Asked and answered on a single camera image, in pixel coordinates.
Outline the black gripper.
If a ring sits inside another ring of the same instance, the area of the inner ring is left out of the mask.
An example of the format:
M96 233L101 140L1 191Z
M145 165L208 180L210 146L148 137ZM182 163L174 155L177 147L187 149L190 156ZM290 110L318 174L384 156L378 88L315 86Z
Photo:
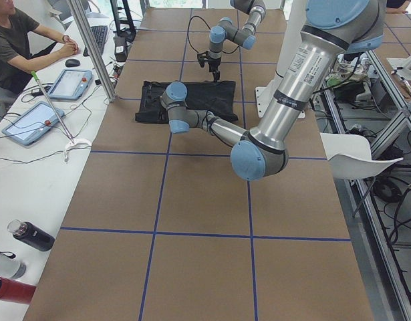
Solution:
M200 67L204 67L208 64L209 72L213 75L213 82L220 80L219 66L221 64L222 51L204 51L196 55L197 61Z

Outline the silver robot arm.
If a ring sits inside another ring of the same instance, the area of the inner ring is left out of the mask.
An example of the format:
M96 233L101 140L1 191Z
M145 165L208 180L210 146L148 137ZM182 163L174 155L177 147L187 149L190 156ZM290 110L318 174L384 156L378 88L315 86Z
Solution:
M340 54L362 53L383 40L385 1L294 1L281 57L289 64L276 71L272 97L259 124L242 129L207 110L186 106L182 82L169 84L160 102L172 133L201 128L231 147L236 174L255 181L282 171L289 159L285 138L308 100Z
M209 72L213 74L213 81L220 80L219 66L223 53L223 44L229 40L239 47L251 49L256 42L255 33L266 16L266 6L261 0L230 0L230 4L236 10L248 15L248 19L242 28L238 28L228 17L222 18L209 33L209 49L198 53L197 60L203 68L208 63Z

